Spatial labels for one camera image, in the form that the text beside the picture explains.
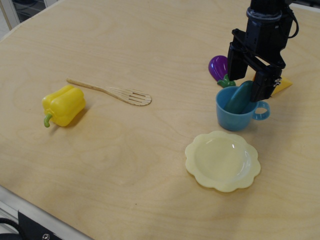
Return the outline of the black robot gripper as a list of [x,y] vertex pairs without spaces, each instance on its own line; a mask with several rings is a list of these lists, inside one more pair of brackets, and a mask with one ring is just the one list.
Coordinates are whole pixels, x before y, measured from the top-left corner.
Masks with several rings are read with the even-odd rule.
[[258,102],[271,97],[282,77],[267,71],[267,66],[284,69],[281,51],[286,47],[293,23],[293,11],[282,9],[275,14],[266,14],[248,9],[246,31],[232,30],[233,40],[227,55],[227,75],[235,81],[246,76],[248,66],[256,71],[251,88],[250,101]]

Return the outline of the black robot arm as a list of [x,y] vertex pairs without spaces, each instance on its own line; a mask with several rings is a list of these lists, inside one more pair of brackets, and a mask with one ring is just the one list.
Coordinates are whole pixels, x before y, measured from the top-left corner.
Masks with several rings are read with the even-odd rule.
[[281,51],[288,39],[297,35],[291,33],[292,24],[298,23],[291,3],[290,0],[252,0],[246,10],[246,30],[232,30],[227,74],[235,81],[245,77],[248,67],[255,71],[250,95],[252,102],[270,98],[281,83],[286,67]]

